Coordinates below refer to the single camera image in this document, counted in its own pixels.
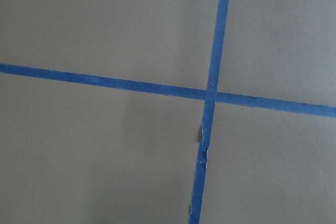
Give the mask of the blue tape strip torn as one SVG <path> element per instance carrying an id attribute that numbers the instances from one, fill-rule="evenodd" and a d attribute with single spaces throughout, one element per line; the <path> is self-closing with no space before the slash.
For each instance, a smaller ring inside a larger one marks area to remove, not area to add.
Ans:
<path id="1" fill-rule="evenodd" d="M 218 0 L 188 223 L 200 223 L 229 0 Z"/>

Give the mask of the blue tape strip long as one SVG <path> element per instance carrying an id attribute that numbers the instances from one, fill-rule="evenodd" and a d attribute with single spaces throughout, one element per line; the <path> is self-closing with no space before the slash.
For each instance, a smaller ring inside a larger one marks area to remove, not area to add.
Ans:
<path id="1" fill-rule="evenodd" d="M 206 91 L 200 89 L 93 76 L 89 74 L 80 74 L 80 73 L 8 65 L 3 63 L 1 64 L 1 73 L 26 76 L 32 78 L 63 81 L 63 82 L 79 83 L 106 88 L 154 93 L 173 97 L 190 98 L 195 100 L 204 100 L 206 97 Z M 248 106 L 252 108 L 270 109 L 270 110 L 335 118 L 334 106 L 252 97 L 248 95 L 232 94 L 225 92 L 217 93 L 216 102 L 240 105 L 240 106 Z"/>

